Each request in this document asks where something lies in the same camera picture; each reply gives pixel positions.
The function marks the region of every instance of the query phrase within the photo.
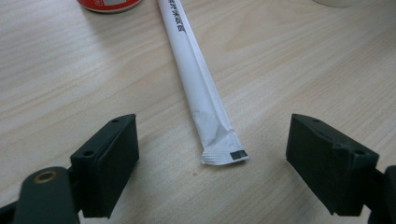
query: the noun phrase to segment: can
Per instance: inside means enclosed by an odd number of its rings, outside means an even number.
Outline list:
[[[141,0],[77,0],[80,5],[91,11],[116,13],[134,7]]]

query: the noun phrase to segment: paper-wrapped straw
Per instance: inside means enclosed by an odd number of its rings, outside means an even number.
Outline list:
[[[203,164],[248,159],[220,100],[179,0],[158,0],[190,111],[204,147]]]

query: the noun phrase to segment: wood grain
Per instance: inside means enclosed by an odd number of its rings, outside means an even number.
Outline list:
[[[331,216],[286,162],[291,113],[396,163],[396,2],[183,0],[251,160],[212,167],[155,0],[114,15],[77,1],[0,3],[0,206],[110,119],[137,114],[141,160],[111,219],[82,223],[366,223]]]

